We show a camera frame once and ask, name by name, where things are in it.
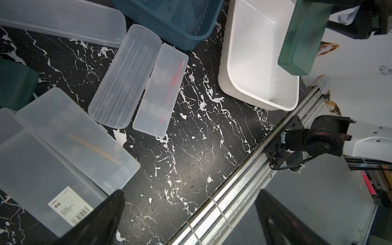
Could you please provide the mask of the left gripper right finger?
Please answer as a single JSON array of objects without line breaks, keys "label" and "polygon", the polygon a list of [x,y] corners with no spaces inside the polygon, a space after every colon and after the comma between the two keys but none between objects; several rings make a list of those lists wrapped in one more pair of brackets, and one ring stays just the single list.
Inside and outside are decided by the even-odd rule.
[{"label": "left gripper right finger", "polygon": [[268,245],[328,244],[267,190],[259,192],[255,206]]}]

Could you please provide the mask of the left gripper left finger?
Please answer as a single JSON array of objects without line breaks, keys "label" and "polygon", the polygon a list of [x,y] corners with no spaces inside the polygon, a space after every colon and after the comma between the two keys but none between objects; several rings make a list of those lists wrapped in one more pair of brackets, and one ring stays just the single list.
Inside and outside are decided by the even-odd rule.
[{"label": "left gripper left finger", "polygon": [[56,240],[54,245],[111,245],[118,230],[125,198],[116,190],[80,223]]}]

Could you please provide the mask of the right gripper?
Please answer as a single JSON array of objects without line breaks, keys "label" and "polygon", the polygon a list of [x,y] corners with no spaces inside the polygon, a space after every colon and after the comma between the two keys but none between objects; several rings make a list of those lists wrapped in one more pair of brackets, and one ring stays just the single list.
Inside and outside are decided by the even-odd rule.
[{"label": "right gripper", "polygon": [[372,34],[386,35],[392,28],[391,1],[316,1],[316,3],[328,6],[329,15],[354,7],[359,8],[349,25],[328,19],[323,20],[321,36],[326,29],[330,29],[352,39],[369,39]]}]

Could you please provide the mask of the dark green case with pens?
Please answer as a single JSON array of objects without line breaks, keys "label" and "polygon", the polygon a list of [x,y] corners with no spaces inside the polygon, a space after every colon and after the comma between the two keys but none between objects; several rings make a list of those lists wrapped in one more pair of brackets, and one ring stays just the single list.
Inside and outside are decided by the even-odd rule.
[{"label": "dark green case with pens", "polygon": [[332,4],[296,2],[278,58],[278,65],[289,74],[310,74],[332,9]]}]

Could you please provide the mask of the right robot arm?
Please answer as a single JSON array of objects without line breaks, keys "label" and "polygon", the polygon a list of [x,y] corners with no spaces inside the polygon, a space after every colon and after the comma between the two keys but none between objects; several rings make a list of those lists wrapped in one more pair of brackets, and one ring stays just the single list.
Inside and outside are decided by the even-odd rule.
[{"label": "right robot arm", "polygon": [[[392,26],[391,1],[297,1],[278,58],[294,76],[310,74],[326,29],[352,39],[385,35]],[[349,117],[322,115],[309,129],[287,130],[281,141],[289,151],[311,159],[344,157],[351,170],[384,170],[392,164],[392,131]]]}]

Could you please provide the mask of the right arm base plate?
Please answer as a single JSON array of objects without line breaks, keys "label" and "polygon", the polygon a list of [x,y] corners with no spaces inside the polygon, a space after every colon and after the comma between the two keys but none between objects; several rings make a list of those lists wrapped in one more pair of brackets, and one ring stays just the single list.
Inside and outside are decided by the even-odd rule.
[{"label": "right arm base plate", "polygon": [[282,130],[277,134],[277,136],[271,140],[271,142],[265,148],[265,154],[268,159],[269,164],[274,168],[281,167],[287,157],[291,154],[286,149],[287,147],[282,143],[281,135],[288,130],[303,129],[303,124],[301,119],[296,115],[282,128]]}]

